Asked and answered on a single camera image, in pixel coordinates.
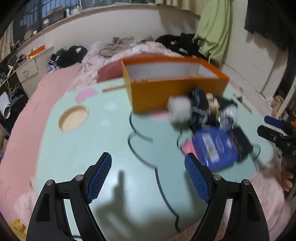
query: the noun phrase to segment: white plush toy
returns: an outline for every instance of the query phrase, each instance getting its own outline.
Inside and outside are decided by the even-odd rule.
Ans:
[[[171,123],[187,123],[192,116],[191,101],[186,96],[171,96],[168,100],[168,111]]]

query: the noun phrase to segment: white wall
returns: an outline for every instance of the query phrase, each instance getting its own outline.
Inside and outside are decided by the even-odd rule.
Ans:
[[[279,84],[281,83],[281,79],[286,70],[287,61],[288,61],[288,51],[279,50],[276,60],[274,62],[274,66],[273,66],[270,78],[268,79],[266,86],[262,91],[262,95],[266,99],[273,97],[277,88],[279,87]]]
[[[278,48],[261,35],[244,29],[247,0],[231,0],[232,28],[225,63],[261,92],[272,71]]]
[[[64,24],[52,27],[51,31],[41,34],[20,52],[29,53],[33,47],[40,44],[54,46],[55,51],[68,49],[73,45],[89,49],[96,41],[112,42],[114,36],[134,36],[139,39],[152,35],[155,40],[164,34],[195,33],[198,21],[197,15],[170,7],[107,7],[84,12],[73,21],[65,20]]]

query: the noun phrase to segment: white drawer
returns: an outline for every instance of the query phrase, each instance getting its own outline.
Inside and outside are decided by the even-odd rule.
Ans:
[[[37,85],[39,84],[40,80],[41,80],[41,78],[37,74],[37,75],[34,75],[22,82],[22,87],[24,88],[24,91],[26,92],[26,94],[29,98],[32,96],[32,94],[37,89]]]
[[[38,68],[35,59],[30,60],[25,63],[23,66],[17,69],[17,76],[20,82],[25,81],[34,74],[38,73]]]

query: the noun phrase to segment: person's foot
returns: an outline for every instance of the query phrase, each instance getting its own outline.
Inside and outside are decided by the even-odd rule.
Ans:
[[[292,182],[290,181],[293,178],[293,173],[287,171],[287,163],[283,160],[282,171],[281,171],[281,186],[285,192],[290,191],[293,187]]]

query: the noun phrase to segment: green towel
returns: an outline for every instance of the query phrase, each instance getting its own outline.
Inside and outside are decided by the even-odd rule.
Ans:
[[[195,38],[204,40],[199,52],[221,63],[229,37],[230,0],[206,0]]]

